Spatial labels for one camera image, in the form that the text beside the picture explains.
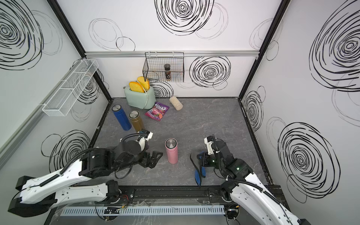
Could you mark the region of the gold thermos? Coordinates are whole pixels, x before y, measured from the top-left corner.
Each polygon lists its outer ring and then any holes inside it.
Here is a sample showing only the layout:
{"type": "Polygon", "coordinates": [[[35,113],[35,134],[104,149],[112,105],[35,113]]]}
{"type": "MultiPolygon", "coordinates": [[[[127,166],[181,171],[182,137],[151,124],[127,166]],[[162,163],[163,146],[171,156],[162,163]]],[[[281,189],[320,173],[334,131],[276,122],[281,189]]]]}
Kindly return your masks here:
{"type": "Polygon", "coordinates": [[[134,129],[136,130],[136,132],[139,132],[142,129],[144,129],[143,120],[138,111],[131,111],[129,113],[129,119],[130,119],[134,129]]]}

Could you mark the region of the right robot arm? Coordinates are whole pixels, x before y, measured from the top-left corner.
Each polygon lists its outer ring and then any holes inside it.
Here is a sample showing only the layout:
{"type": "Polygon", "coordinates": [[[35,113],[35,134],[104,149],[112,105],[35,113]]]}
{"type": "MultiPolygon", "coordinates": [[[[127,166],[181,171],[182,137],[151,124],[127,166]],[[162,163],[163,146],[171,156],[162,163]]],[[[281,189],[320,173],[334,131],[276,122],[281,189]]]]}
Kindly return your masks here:
{"type": "Polygon", "coordinates": [[[235,158],[227,144],[208,136],[204,139],[207,152],[200,154],[199,166],[218,170],[224,183],[220,194],[224,201],[244,208],[261,225],[308,225],[291,213],[258,179],[253,169],[235,158]]]}

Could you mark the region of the blue and grey cloth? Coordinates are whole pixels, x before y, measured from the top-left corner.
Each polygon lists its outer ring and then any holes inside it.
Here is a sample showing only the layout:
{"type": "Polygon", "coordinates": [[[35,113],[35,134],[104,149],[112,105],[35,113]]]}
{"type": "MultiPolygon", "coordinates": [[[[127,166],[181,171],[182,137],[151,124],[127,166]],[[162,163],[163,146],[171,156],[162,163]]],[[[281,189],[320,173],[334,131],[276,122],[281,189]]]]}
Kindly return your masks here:
{"type": "Polygon", "coordinates": [[[195,181],[198,187],[201,187],[202,180],[206,178],[206,170],[203,166],[205,152],[191,153],[190,161],[195,168],[195,181]]]}

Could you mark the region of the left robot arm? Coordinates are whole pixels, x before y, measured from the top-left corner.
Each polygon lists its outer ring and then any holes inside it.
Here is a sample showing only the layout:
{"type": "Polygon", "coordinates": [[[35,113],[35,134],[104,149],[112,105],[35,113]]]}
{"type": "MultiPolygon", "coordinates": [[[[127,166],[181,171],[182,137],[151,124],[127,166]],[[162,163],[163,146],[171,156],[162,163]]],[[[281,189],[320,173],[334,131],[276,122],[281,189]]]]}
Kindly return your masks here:
{"type": "Polygon", "coordinates": [[[117,146],[89,148],[76,154],[67,164],[50,174],[33,178],[20,177],[16,184],[18,193],[9,204],[8,211],[20,217],[34,217],[62,205],[81,202],[117,204],[123,197],[118,180],[92,186],[78,183],[98,177],[107,177],[133,166],[154,168],[163,153],[149,153],[148,141],[153,133],[142,131],[122,138],[117,146]]]}

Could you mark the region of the blue thermos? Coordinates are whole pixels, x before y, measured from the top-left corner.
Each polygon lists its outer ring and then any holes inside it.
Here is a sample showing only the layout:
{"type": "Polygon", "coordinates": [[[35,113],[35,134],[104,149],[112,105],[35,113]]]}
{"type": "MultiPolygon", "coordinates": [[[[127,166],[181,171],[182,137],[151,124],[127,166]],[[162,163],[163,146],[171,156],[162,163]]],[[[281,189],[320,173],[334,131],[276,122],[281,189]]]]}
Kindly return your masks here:
{"type": "Polygon", "coordinates": [[[113,106],[112,112],[116,117],[117,121],[119,122],[119,124],[121,125],[121,127],[123,128],[123,130],[128,131],[132,128],[132,125],[121,105],[113,106]]]}

